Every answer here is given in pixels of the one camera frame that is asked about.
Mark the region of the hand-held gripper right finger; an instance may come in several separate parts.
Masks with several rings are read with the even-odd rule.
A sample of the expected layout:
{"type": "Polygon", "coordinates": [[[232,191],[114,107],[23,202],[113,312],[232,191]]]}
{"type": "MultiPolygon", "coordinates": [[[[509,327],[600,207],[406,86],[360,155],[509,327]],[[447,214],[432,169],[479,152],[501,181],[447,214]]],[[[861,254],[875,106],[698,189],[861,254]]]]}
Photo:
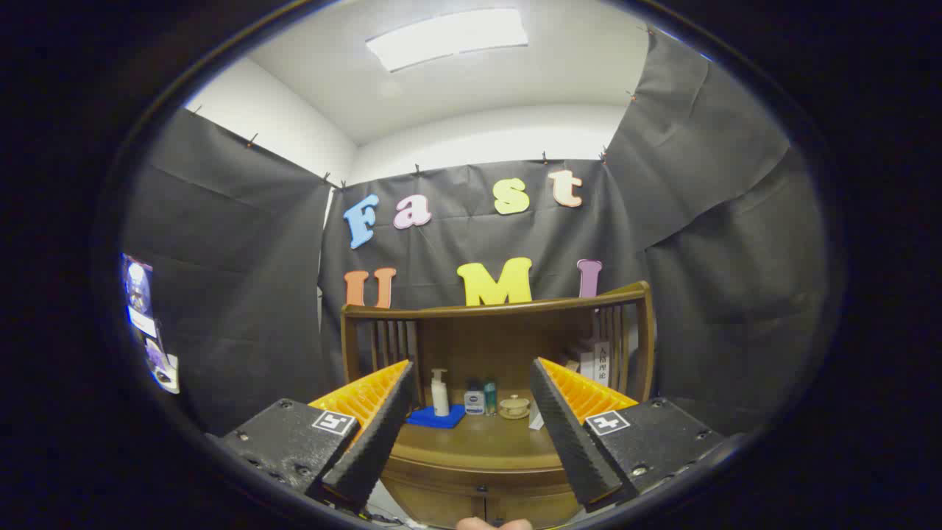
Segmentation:
{"type": "Polygon", "coordinates": [[[666,398],[636,402],[546,358],[529,372],[545,429],[588,512],[672,483],[726,441],[666,398]]]}

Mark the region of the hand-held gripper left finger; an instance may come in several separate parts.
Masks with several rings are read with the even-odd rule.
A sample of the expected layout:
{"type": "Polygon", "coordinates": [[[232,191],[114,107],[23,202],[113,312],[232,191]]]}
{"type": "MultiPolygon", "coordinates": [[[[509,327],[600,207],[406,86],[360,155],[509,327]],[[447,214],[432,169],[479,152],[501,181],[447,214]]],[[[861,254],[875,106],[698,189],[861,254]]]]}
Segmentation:
{"type": "Polygon", "coordinates": [[[367,504],[413,408],[403,360],[312,403],[282,398],[216,440],[259,476],[353,512],[367,504]]]}

